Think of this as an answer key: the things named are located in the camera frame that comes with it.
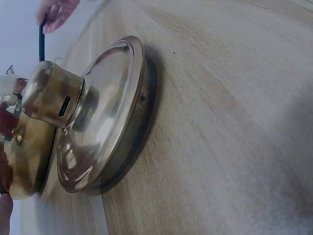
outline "reflective metal surface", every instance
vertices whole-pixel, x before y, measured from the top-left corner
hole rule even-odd
[[[155,74],[149,68],[140,41],[127,37],[83,73],[86,89],[79,115],[57,138],[59,179],[67,192],[105,187],[125,168],[147,118],[148,100],[154,98]]]
[[[31,118],[63,128],[76,110],[83,85],[83,78],[57,64],[40,62],[25,89],[23,111]]]
[[[119,178],[142,141],[155,90],[154,66],[133,36],[111,45],[82,78],[53,62],[39,64],[22,107],[30,117],[60,127],[58,175],[67,192],[108,188]]]
[[[22,112],[27,80],[0,76],[0,193],[13,199],[36,193],[45,178],[55,127]]]

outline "wall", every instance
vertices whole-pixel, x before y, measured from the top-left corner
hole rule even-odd
[[[80,34],[99,5],[98,0],[82,0],[68,22],[46,35],[46,60],[62,57]],[[39,61],[38,31],[35,11],[39,0],[0,0],[0,74],[14,65],[15,73],[28,78]],[[14,204],[11,235],[20,235],[20,204]]]

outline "black cord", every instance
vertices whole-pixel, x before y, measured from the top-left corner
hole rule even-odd
[[[44,25],[46,18],[39,26],[39,62],[45,60],[45,34],[44,34]]]

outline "wooden table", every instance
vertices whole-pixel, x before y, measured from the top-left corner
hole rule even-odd
[[[102,196],[110,234],[313,233],[312,2],[105,1],[65,68],[125,35],[145,43],[158,94],[137,162]],[[49,178],[48,203],[32,199],[42,231],[96,234],[93,199]]]

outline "metal plate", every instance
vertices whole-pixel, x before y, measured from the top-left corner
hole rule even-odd
[[[58,131],[58,174],[69,193],[108,187],[135,155],[150,117],[155,70],[141,42],[123,38],[91,63],[83,74],[79,115]]]

